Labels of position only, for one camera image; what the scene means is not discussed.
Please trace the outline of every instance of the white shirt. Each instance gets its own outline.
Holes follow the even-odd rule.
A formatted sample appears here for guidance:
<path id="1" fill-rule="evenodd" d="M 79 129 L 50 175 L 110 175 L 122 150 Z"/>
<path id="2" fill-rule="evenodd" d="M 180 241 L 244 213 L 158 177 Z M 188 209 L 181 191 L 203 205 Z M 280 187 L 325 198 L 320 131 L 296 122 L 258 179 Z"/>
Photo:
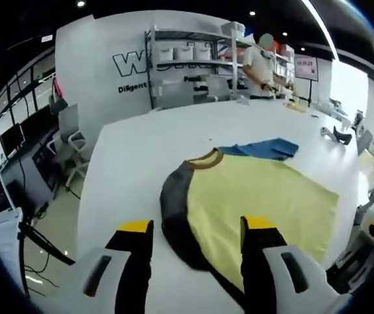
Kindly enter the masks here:
<path id="1" fill-rule="evenodd" d="M 254 75 L 260 79 L 262 82 L 266 82 L 270 85 L 273 85 L 273 58 L 274 55 L 269 51 L 263 52 L 270 58 L 262 56 L 262 50 L 258 47 L 251 46 L 245 50 L 244 55 L 244 65 L 250 65 L 251 71 Z M 260 85 L 257 85 L 250 78 L 248 79 L 248 91 L 252 96 L 264 96 L 270 97 L 273 96 L 272 92 L 267 92 L 261 89 Z"/>

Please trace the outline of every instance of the office chair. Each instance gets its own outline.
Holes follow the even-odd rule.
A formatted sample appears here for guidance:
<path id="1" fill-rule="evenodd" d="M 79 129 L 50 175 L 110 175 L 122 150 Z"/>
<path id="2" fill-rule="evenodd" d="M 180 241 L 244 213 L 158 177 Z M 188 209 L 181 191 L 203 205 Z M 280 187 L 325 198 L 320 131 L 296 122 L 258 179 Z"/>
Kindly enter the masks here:
<path id="1" fill-rule="evenodd" d="M 361 155 L 365 149 L 370 145 L 370 142 L 373 140 L 373 134 L 366 130 L 359 139 L 357 139 L 357 151 L 358 155 Z"/>
<path id="2" fill-rule="evenodd" d="M 71 168 L 65 183 L 65 187 L 69 188 L 69 184 L 77 173 L 85 178 L 82 170 L 88 167 L 88 162 L 82 155 L 82 152 L 86 150 L 86 141 L 79 129 L 78 105 L 72 105 L 60 111 L 58 120 L 59 131 L 55 133 L 47 147 L 55 155 L 55 162 L 66 164 L 69 160 L 74 161 L 75 165 Z"/>
<path id="3" fill-rule="evenodd" d="M 59 114 L 62 110 L 68 107 L 68 103 L 62 97 L 55 99 L 54 95 L 50 95 L 49 107 L 52 114 Z"/>
<path id="4" fill-rule="evenodd" d="M 162 84 L 159 87 L 159 108 L 157 110 L 193 105 L 193 92 L 193 82 L 172 82 Z"/>
<path id="5" fill-rule="evenodd" d="M 231 99 L 231 90 L 228 81 L 224 77 L 218 75 L 210 75 L 206 77 L 207 88 L 209 89 L 209 97 L 215 101 L 226 101 Z"/>

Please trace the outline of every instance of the black ceiling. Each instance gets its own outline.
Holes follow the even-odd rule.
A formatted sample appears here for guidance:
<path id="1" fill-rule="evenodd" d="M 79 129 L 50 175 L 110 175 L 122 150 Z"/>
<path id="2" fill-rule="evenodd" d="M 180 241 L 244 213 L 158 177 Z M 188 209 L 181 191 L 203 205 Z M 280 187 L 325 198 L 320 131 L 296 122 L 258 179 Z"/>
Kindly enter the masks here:
<path id="1" fill-rule="evenodd" d="M 359 0 L 366 11 L 368 0 Z M 337 48 L 346 50 L 374 63 L 373 48 L 363 27 L 346 14 L 336 1 L 311 0 L 325 21 Z M 327 44 L 323 33 L 301 0 L 271 0 L 233 2 L 189 0 L 120 1 L 87 0 L 83 9 L 78 9 L 75 0 L 15 0 L 0 5 L 0 85 L 13 76 L 29 60 L 53 44 L 40 41 L 41 36 L 55 33 L 55 30 L 83 16 L 93 14 L 96 18 L 134 11 L 169 9 L 198 12 L 235 20 L 248 27 L 262 27 L 287 43 L 310 42 Z M 249 11 L 257 15 L 251 17 Z M 287 31 L 286 38 L 280 34 Z M 8 50 L 22 41 L 26 41 Z"/>

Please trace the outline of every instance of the sign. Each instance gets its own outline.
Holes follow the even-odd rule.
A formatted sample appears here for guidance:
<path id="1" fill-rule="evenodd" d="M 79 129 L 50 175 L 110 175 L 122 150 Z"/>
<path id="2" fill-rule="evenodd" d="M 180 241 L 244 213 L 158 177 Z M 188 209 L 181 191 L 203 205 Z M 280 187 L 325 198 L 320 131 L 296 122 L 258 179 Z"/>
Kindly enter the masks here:
<path id="1" fill-rule="evenodd" d="M 45 43 L 46 41 L 51 41 L 53 38 L 54 38 L 53 35 L 43 36 L 42 43 Z"/>
<path id="2" fill-rule="evenodd" d="M 295 57 L 295 77 L 318 81 L 318 62 L 313 57 Z"/>

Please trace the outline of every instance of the white box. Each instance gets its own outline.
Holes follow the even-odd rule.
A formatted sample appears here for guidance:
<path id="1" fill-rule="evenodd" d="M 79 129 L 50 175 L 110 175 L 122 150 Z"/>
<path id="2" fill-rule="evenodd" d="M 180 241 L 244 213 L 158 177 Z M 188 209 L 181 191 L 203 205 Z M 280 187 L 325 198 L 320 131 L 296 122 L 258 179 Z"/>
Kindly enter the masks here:
<path id="1" fill-rule="evenodd" d="M 294 60 L 294 49 L 288 44 L 282 44 L 280 46 L 280 54 L 288 58 L 291 62 Z"/>
<path id="2" fill-rule="evenodd" d="M 277 69 L 276 69 L 276 74 L 282 76 L 282 77 L 285 77 L 286 76 L 286 73 L 287 73 L 287 70 L 285 67 L 277 64 Z"/>
<path id="3" fill-rule="evenodd" d="M 209 61 L 211 59 L 211 49 L 209 47 L 194 47 L 194 59 Z"/>
<path id="4" fill-rule="evenodd" d="M 245 25 L 238 22 L 229 22 L 222 25 L 222 34 L 232 36 L 232 29 L 236 31 L 237 38 L 245 37 Z"/>
<path id="5" fill-rule="evenodd" d="M 160 61 L 172 61 L 174 59 L 174 48 L 160 48 L 158 59 Z"/>
<path id="6" fill-rule="evenodd" d="M 176 60 L 193 60 L 193 47 L 176 47 L 174 49 L 174 57 Z"/>

